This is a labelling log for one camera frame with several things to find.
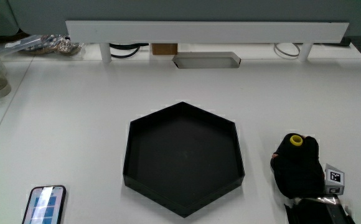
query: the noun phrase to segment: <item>white table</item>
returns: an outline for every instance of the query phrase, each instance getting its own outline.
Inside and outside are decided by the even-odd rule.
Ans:
[[[148,50],[104,65],[97,45],[81,60],[3,58],[8,76],[25,75],[0,121],[0,224],[21,223],[30,190],[48,184],[66,186],[69,224],[287,223],[270,157],[290,132],[313,135],[322,166],[346,173],[340,199],[361,223],[361,55],[315,45],[302,63],[272,48],[180,47],[234,50],[239,69],[179,70]],[[236,122],[246,173],[241,188],[185,219],[122,177],[129,122],[180,100]]]

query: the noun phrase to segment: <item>metal tray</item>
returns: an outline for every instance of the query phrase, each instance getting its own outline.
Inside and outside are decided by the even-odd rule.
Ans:
[[[125,185],[187,217],[244,178],[235,123],[181,102],[131,122]]]

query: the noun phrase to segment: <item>plastic bag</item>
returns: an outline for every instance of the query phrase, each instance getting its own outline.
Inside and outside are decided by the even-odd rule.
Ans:
[[[22,53],[42,55],[55,52],[61,55],[73,56],[81,52],[83,43],[73,43],[67,35],[43,35],[41,43],[22,50]]]

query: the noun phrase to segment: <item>black cable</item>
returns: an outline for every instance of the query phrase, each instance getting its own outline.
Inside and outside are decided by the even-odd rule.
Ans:
[[[142,46],[147,46],[149,44],[142,43],[142,44],[126,44],[126,45],[119,45],[119,44],[109,44],[109,45],[110,45],[111,48],[114,48],[114,49],[117,49],[117,50],[133,50],[133,49],[135,49],[134,52],[132,52],[132,53],[130,53],[128,55],[113,55],[113,54],[111,54],[111,56],[114,57],[114,58],[126,59],[126,58],[134,56]]]
[[[274,44],[274,49],[276,49],[276,50],[278,50],[280,53],[282,53],[282,54],[284,54],[284,55],[287,55],[287,56],[290,56],[290,57],[298,57],[298,55],[299,55],[299,53],[300,53],[300,49],[299,49],[299,47],[298,47],[298,45],[297,44],[294,44],[294,46],[297,48],[297,50],[298,50],[298,54],[295,54],[295,55],[292,55],[292,54],[287,54],[286,52],[283,52],[282,50],[280,50],[279,48],[278,48],[278,44]]]

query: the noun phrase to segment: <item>phone screen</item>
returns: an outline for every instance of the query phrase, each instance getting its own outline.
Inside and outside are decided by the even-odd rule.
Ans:
[[[23,224],[58,224],[64,202],[63,186],[36,187],[32,190]]]

